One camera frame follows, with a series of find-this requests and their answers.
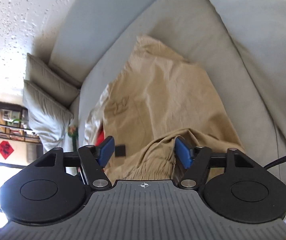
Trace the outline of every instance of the blue gripper pad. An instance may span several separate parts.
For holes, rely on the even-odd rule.
[[[184,141],[181,136],[175,139],[174,152],[179,157],[184,169],[188,169],[194,161],[192,159],[194,149],[188,146]]]
[[[98,152],[97,162],[101,167],[105,167],[110,160],[115,149],[115,141],[112,136],[108,136],[99,146],[96,147]]]

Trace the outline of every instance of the white pillow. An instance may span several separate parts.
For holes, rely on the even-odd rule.
[[[23,104],[28,109],[28,124],[40,137],[46,151],[63,140],[73,114],[37,85],[24,80]]]
[[[68,107],[80,91],[55,74],[39,58],[27,54],[26,80],[29,80],[48,93],[57,102]]]
[[[210,0],[286,137],[286,0]]]

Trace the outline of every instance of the sofa cushion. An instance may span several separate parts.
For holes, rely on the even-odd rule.
[[[27,54],[26,80],[30,80],[62,105],[68,107],[80,91],[56,75],[39,58]]]
[[[286,138],[286,0],[210,0]]]
[[[78,127],[79,125],[79,106],[80,106],[80,95],[75,98],[73,103],[70,105],[69,110],[73,114],[73,119],[71,120],[71,125]]]
[[[82,84],[126,27],[154,1],[76,0],[61,26],[49,66],[71,84],[75,84],[71,78]]]
[[[24,80],[23,104],[28,109],[28,125],[40,137],[44,149],[56,147],[67,133],[73,114],[27,80]]]
[[[273,120],[219,15],[208,0],[157,0],[122,33],[82,86],[80,145],[83,145],[89,111],[94,108],[106,85],[119,74],[131,54],[136,36],[141,33],[159,39],[190,62],[203,66],[252,159],[266,165],[278,158]],[[279,167],[270,171],[280,177]]]

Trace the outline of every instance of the beige cloth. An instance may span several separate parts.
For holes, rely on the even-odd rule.
[[[244,151],[205,70],[148,36],[138,38],[91,111],[85,143],[95,141],[102,121],[105,135],[126,146],[126,157],[113,155],[105,168],[112,182],[172,178],[179,135],[217,152]]]

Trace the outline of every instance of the bookshelf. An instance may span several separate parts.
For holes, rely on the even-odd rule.
[[[40,144],[28,126],[28,110],[20,105],[0,102],[0,138]]]

